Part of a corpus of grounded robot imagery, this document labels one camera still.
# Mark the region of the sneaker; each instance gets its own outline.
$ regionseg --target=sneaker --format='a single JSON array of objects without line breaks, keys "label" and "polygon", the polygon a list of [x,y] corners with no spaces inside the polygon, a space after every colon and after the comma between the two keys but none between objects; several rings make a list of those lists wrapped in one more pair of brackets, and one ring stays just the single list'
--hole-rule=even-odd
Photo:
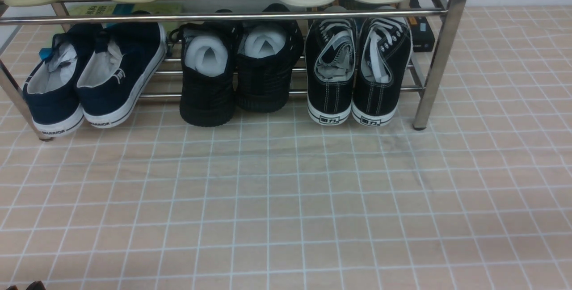
[{"label": "sneaker", "polygon": [[[326,11],[345,11],[329,7]],[[315,21],[306,37],[308,113],[321,125],[338,125],[351,111],[356,25],[352,19]]]},{"label": "sneaker", "polygon": [[368,19],[362,27],[360,47],[362,61],[353,91],[352,114],[362,125],[380,127],[397,110],[403,75],[413,52],[406,19]]},{"label": "sneaker", "polygon": [[118,23],[96,37],[96,48],[76,92],[86,119],[111,128],[127,120],[167,51],[159,23]]},{"label": "sneaker", "polygon": [[240,31],[240,23],[232,21],[190,23],[178,29],[183,70],[180,113],[184,121],[215,127],[232,119],[232,79]]},{"label": "sneaker", "polygon": [[[264,12],[289,12],[272,4]],[[296,21],[244,23],[236,63],[239,83],[236,104],[248,111],[278,111],[290,95],[292,68],[304,50],[304,39]]]},{"label": "sneaker", "polygon": [[51,54],[34,69],[22,92],[35,127],[48,137],[67,135],[80,127],[84,110],[74,86],[92,55],[101,25],[80,23],[56,34]]}]

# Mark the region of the black shoe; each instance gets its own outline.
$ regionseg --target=black shoe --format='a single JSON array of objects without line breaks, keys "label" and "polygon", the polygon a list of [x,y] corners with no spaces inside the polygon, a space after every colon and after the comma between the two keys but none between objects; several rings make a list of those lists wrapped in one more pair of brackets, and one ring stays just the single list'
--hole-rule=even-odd
[{"label": "black shoe", "polygon": [[403,17],[368,19],[359,45],[362,58],[352,114],[362,125],[384,126],[397,110],[403,75],[413,52],[411,30]]},{"label": "black shoe", "polygon": [[[327,11],[345,10],[330,7]],[[352,19],[315,21],[306,37],[308,112],[321,125],[338,125],[351,111],[356,25]]]},{"label": "black shoe", "polygon": [[111,128],[126,121],[166,52],[167,36],[159,23],[117,23],[101,31],[76,84],[92,126]]},{"label": "black shoe", "polygon": [[[264,12],[288,9],[272,4]],[[304,49],[302,32],[296,21],[254,21],[244,27],[236,60],[236,104],[260,113],[278,111],[288,102],[292,68]]]},{"label": "black shoe", "polygon": [[190,23],[178,29],[183,71],[180,113],[184,121],[215,127],[232,119],[232,78],[241,29],[240,23],[232,21]]}]

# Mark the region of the brand logo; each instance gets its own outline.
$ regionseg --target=brand logo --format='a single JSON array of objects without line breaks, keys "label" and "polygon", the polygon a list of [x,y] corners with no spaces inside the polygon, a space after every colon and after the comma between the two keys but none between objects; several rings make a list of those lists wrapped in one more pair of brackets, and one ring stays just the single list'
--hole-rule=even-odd
[{"label": "brand logo", "polygon": [[326,125],[337,125],[340,123],[340,117],[328,118],[320,116],[320,123],[325,123]]},{"label": "brand logo", "polygon": [[42,131],[44,135],[59,135],[65,133],[65,130],[58,130],[58,131]]},{"label": "brand logo", "polygon": [[121,69],[117,69],[113,76],[117,78],[117,83],[121,84],[121,81],[125,78],[125,72]]},{"label": "brand logo", "polygon": [[371,127],[378,127],[382,124],[382,121],[380,120],[372,120],[367,118],[360,119],[360,122],[366,126],[371,126]]}]

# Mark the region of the shoe rack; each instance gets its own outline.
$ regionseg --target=shoe rack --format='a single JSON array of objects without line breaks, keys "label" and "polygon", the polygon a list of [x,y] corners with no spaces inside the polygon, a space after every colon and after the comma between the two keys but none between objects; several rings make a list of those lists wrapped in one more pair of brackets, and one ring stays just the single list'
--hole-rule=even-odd
[{"label": "shoe rack", "polygon": [[[125,21],[216,21],[216,20],[308,20],[308,19],[327,19],[327,18],[347,18],[347,17],[428,17],[439,16],[442,20],[441,31],[435,44],[433,59],[427,75],[423,75],[415,58],[409,64],[409,70],[413,76],[413,86],[403,86],[403,92],[417,92],[420,101],[417,107],[415,119],[413,120],[413,128],[415,130],[423,130],[427,127],[431,108],[435,102],[435,97],[439,89],[443,72],[455,35],[459,26],[459,22],[464,11],[466,0],[431,0],[433,8],[410,9],[401,7],[396,10],[380,10],[380,11],[344,11],[344,12],[292,12],[292,13],[182,13],[179,15],[114,15],[108,17],[71,17],[66,9],[65,3],[78,2],[99,2],[109,0],[62,0],[53,3],[51,6],[55,11],[55,17],[2,17],[8,8],[3,0],[0,0],[0,25],[61,25],[64,30],[68,30],[73,23],[93,22],[93,23],[110,23]],[[303,64],[304,57],[301,58],[300,64]],[[167,58],[165,64],[177,63],[180,65],[180,58]],[[305,74],[306,68],[296,67],[293,74]],[[182,71],[158,71],[155,76],[181,76]],[[42,133],[37,131],[32,123],[30,111],[26,102],[22,98],[22,90],[18,83],[14,80],[6,66],[0,60],[0,86],[9,98],[12,100],[18,111],[34,129],[39,139],[49,141]],[[290,96],[306,95],[307,90],[291,90]],[[142,99],[160,100],[180,98],[180,92],[165,92],[143,94]]]}]

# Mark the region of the tiled floor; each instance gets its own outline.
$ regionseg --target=tiled floor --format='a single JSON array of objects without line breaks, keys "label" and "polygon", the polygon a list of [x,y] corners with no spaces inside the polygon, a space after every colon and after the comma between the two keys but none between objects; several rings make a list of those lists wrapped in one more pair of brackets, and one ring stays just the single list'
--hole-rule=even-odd
[{"label": "tiled floor", "polygon": [[[49,30],[2,56],[20,80]],[[41,143],[2,93],[0,288],[570,288],[571,56],[572,7],[469,9],[423,132],[406,94],[380,129],[155,103]]]}]

